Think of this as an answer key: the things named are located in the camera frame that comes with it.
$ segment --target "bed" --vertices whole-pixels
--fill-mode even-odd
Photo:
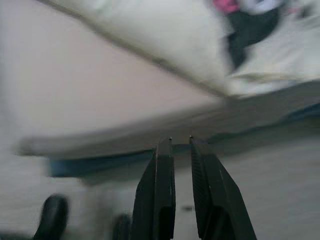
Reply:
[[[294,79],[254,97],[220,94],[46,4],[1,4],[2,91],[20,155],[54,164],[126,162],[167,136],[181,145],[189,135],[239,133],[320,102],[316,79]],[[88,165],[87,172],[97,170]]]

